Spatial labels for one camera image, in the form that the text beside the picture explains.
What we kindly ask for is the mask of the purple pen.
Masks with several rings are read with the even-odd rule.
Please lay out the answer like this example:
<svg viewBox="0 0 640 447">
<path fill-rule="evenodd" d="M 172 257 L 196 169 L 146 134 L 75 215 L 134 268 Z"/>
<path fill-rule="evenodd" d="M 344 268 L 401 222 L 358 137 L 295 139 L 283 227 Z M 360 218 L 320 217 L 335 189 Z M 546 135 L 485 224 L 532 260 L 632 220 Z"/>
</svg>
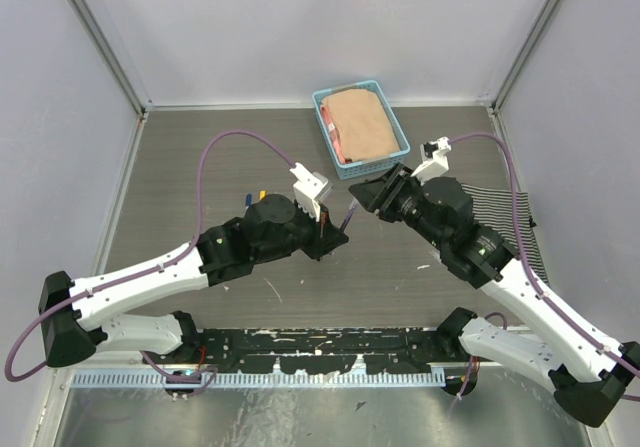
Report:
<svg viewBox="0 0 640 447">
<path fill-rule="evenodd" d="M 352 219 L 357 207 L 358 207 L 358 201 L 356 199 L 353 199 L 351 201 L 350 205 L 349 205 L 348 212 L 347 212 L 343 222 L 341 223 L 340 230 L 342 232 L 344 232 L 346 230 L 346 228 L 349 225 L 349 223 L 350 223 L 350 221 L 351 221 L 351 219 Z"/>
</svg>

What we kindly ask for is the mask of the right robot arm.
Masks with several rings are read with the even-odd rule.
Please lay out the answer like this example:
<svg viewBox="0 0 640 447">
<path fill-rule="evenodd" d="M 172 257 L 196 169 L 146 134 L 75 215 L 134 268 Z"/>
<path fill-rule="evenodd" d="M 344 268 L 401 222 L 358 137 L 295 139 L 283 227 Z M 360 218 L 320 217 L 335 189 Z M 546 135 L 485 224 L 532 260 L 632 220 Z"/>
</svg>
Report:
<svg viewBox="0 0 640 447">
<path fill-rule="evenodd" d="M 638 343 L 602 332 L 528 270 L 523 254 L 475 219 L 473 198 L 456 179 L 420 182 L 398 164 L 349 191 L 380 220 L 413 229 L 451 274 L 506 307 L 537 337 L 501 331 L 458 308 L 438 328 L 447 359 L 471 355 L 498 362 L 551 392 L 575 420 L 590 427 L 604 423 L 639 372 Z"/>
</svg>

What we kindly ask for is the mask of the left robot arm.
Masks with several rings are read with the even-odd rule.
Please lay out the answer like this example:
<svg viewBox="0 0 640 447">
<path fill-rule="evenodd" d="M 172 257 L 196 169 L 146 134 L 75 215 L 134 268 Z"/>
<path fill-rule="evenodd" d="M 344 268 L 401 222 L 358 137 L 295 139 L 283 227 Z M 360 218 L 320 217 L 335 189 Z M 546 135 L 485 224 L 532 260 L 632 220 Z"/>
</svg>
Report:
<svg viewBox="0 0 640 447">
<path fill-rule="evenodd" d="M 156 259 L 89 278 L 53 273 L 44 281 L 38 307 L 44 317 L 45 364 L 69 367 L 108 351 L 143 351 L 190 363 L 201 350 L 191 315 L 175 311 L 141 316 L 134 309 L 248 276 L 255 266 L 297 251 L 321 260 L 347 241 L 326 207 L 313 217 L 289 198 L 269 194 L 243 216 L 211 227 L 195 243 Z"/>
</svg>

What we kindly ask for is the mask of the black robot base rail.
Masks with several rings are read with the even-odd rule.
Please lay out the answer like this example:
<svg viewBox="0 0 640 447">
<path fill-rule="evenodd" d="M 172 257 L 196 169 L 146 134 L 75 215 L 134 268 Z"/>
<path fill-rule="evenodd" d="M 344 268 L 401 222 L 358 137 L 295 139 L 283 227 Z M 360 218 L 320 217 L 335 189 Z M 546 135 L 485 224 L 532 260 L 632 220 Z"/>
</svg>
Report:
<svg viewBox="0 0 640 447">
<path fill-rule="evenodd" d="M 185 352 L 154 354 L 159 365 L 202 362 L 220 373 L 293 375 L 351 371 L 364 362 L 365 373 L 429 373 L 434 363 L 462 362 L 460 344 L 426 328 L 206 329 Z"/>
</svg>

